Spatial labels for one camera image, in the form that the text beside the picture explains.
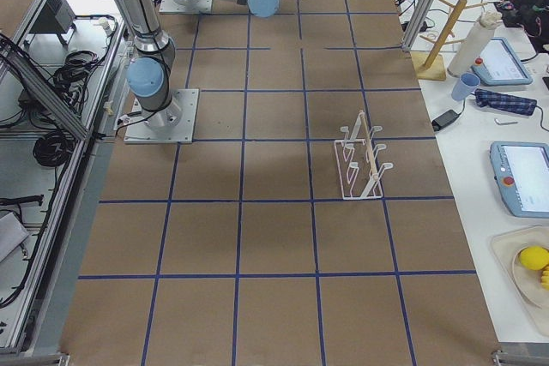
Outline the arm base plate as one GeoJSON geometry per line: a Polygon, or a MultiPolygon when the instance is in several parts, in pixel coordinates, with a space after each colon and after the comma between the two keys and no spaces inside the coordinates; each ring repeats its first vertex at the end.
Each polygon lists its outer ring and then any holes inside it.
{"type": "Polygon", "coordinates": [[[193,141],[196,111],[199,100],[198,89],[172,91],[172,102],[144,121],[142,115],[130,120],[125,129],[126,144],[168,144],[193,141]]]}
{"type": "Polygon", "coordinates": [[[160,13],[164,15],[210,14],[213,0],[160,0],[160,13]]]}

